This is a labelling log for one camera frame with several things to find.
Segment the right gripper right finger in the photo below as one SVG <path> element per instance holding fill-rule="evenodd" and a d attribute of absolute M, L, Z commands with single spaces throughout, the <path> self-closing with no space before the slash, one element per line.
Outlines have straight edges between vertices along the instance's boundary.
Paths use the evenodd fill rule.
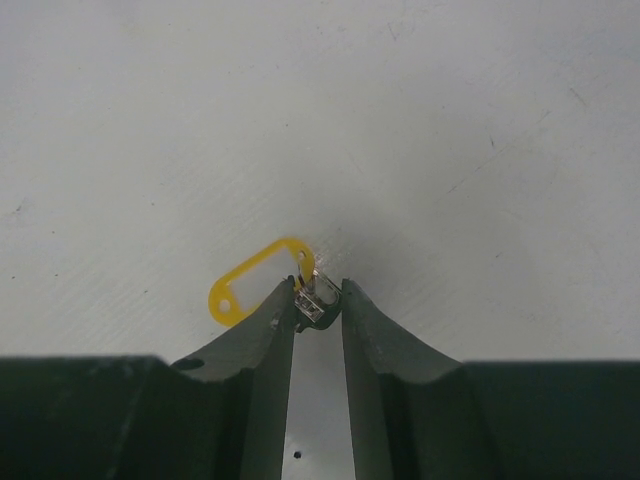
<path fill-rule="evenodd" d="M 635 361 L 459 362 L 342 283 L 360 479 L 635 479 Z"/>

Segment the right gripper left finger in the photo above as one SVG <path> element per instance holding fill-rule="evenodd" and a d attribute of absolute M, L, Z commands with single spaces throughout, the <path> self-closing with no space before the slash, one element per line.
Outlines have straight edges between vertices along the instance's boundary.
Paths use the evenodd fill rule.
<path fill-rule="evenodd" d="M 296 309 L 283 280 L 199 350 L 5 357 L 5 479 L 276 479 Z"/>

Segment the key with yellow tag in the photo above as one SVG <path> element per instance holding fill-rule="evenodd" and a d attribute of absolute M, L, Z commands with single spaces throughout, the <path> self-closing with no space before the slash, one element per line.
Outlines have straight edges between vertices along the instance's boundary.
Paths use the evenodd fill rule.
<path fill-rule="evenodd" d="M 209 312 L 218 323 L 234 327 L 289 278 L 298 330 L 331 326 L 341 312 L 341 290 L 321 272 L 312 249 L 295 237 L 274 241 L 216 280 L 209 291 Z"/>

